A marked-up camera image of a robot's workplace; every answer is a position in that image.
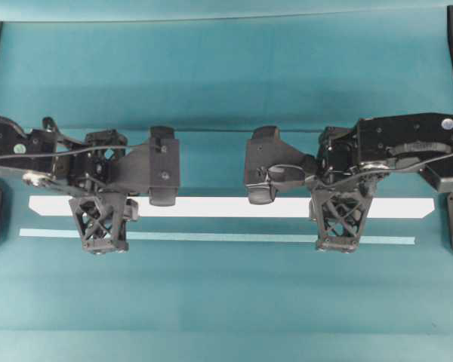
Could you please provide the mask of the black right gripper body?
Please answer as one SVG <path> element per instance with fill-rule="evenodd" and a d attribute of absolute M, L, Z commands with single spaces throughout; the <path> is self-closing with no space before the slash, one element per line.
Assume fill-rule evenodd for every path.
<path fill-rule="evenodd" d="M 313 181 L 317 161 L 275 139 L 249 140 L 246 146 L 244 184 L 294 189 Z"/>

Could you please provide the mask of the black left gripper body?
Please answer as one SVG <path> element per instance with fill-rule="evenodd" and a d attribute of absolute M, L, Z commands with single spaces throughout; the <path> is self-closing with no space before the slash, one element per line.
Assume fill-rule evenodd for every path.
<path fill-rule="evenodd" d="M 180 141 L 151 137 L 110 166 L 109 185 L 115 189 L 180 186 Z"/>

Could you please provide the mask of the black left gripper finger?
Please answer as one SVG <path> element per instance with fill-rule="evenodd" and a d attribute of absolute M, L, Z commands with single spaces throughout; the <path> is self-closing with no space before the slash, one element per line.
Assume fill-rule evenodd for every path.
<path fill-rule="evenodd" d="M 171 207 L 176 203 L 176 188 L 151 187 L 148 191 L 149 203 L 156 207 Z"/>
<path fill-rule="evenodd" d="M 166 126 L 154 126 L 149 129 L 150 137 L 161 140 L 174 139 L 174 129 Z"/>

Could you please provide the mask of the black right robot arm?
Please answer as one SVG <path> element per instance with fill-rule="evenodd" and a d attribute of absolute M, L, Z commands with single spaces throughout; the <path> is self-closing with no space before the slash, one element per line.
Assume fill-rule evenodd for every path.
<path fill-rule="evenodd" d="M 246 146 L 244 184 L 253 204 L 302 186 L 312 195 L 371 195 L 393 173 L 418 173 L 438 193 L 453 192 L 453 115 L 362 118 L 353 127 L 326 127 L 316 155 L 283 141 L 276 126 L 258 128 Z"/>

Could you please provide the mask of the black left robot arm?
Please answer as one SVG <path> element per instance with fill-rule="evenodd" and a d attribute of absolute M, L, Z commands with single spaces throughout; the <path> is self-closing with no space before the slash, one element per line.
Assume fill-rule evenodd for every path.
<path fill-rule="evenodd" d="M 170 127 L 152 127 L 149 138 L 131 145 L 117 130 L 74 140 L 54 119 L 26 132 L 0 116 L 0 177 L 80 198 L 106 193 L 148 195 L 153 206 L 175 204 L 180 188 L 180 142 Z"/>

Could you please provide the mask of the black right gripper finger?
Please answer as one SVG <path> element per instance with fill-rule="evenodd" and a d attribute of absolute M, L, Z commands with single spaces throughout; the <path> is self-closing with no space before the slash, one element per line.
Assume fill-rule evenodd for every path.
<path fill-rule="evenodd" d="M 248 201 L 253 205 L 271 204 L 276 198 L 276 188 L 270 184 L 247 186 Z"/>
<path fill-rule="evenodd" d="M 251 140 L 255 142 L 270 142 L 279 138 L 277 126 L 263 126 L 254 130 Z"/>

